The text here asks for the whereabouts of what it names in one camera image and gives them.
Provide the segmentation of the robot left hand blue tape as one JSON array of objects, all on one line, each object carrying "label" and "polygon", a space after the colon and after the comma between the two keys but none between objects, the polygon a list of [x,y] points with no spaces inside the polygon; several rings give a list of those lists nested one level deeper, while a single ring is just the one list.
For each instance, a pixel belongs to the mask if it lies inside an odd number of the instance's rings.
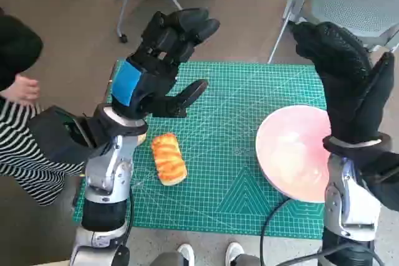
[{"label": "robot left hand blue tape", "polygon": [[206,90],[208,81],[198,79],[175,96],[179,67],[189,61],[196,46],[220,26],[205,8],[154,13],[142,33],[137,50],[128,56],[113,81],[111,106],[121,116],[138,120],[147,115],[184,118],[186,109]]}]

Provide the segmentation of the robot right hand black glove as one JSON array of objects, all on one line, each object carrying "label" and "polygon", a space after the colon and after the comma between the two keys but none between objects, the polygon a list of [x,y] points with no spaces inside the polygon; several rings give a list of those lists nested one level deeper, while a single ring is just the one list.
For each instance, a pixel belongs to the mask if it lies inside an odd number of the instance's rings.
[{"label": "robot right hand black glove", "polygon": [[379,139],[394,85],[393,53],[373,64],[361,41],[331,22],[301,22],[292,33],[297,54],[313,62],[322,81],[332,137],[350,144]]}]

